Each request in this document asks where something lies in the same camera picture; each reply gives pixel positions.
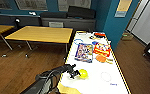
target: box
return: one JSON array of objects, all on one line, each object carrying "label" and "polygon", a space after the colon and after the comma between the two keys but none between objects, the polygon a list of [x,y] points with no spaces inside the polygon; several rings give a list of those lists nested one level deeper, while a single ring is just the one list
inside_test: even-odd
[{"label": "box", "polygon": [[132,39],[133,39],[133,35],[132,34],[130,34],[130,33],[123,33],[122,34],[121,40],[128,40],[128,41],[130,41]]}]

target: wooden table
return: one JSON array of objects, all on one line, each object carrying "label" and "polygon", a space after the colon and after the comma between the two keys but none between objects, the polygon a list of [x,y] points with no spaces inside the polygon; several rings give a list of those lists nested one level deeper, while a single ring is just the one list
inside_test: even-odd
[{"label": "wooden table", "polygon": [[24,40],[27,42],[30,50],[32,50],[32,47],[28,41],[66,43],[67,52],[67,43],[69,43],[71,33],[72,29],[69,28],[25,26],[5,38],[13,40]]},{"label": "wooden table", "polygon": [[96,60],[97,54],[93,53],[92,63],[77,61],[74,59],[78,44],[92,44],[93,41],[109,45],[107,38],[90,39],[91,33],[76,33],[72,43],[66,64],[74,65],[74,70],[85,69],[88,72],[87,79],[70,78],[70,74],[63,73],[57,88],[61,94],[130,94],[126,80],[120,66],[111,50],[108,59],[112,64],[101,63]]},{"label": "wooden table", "polygon": [[2,33],[12,29],[14,26],[6,26],[6,25],[0,25],[0,36],[4,40],[4,42],[7,44],[7,46],[12,50],[12,47],[9,45],[9,43],[5,40],[5,38],[2,36]]}]

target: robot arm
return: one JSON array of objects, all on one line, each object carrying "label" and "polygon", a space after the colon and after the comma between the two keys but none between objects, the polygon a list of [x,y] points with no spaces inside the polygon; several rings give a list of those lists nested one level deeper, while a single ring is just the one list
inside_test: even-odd
[{"label": "robot arm", "polygon": [[20,94],[48,94],[49,91],[51,91],[50,89],[53,88],[52,78],[54,76],[68,72],[70,74],[70,78],[74,79],[76,75],[80,75],[78,70],[73,70],[75,66],[76,65],[71,66],[70,64],[65,64],[63,66],[36,75],[36,81]]}]

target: red object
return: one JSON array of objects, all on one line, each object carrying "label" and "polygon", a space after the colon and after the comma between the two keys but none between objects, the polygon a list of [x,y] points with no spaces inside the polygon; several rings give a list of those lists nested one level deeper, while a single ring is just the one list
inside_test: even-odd
[{"label": "red object", "polygon": [[103,34],[103,33],[94,33],[94,35],[95,36],[103,36],[103,37],[105,36],[105,34]]}]

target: book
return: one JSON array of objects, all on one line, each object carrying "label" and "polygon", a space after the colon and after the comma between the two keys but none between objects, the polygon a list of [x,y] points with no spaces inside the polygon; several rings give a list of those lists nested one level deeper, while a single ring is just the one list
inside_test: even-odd
[{"label": "book", "polygon": [[80,43],[76,51],[75,60],[92,63],[93,45]]},{"label": "book", "polygon": [[93,42],[93,44],[95,45],[93,53],[109,57],[111,51],[110,45],[105,45],[99,42]]}]

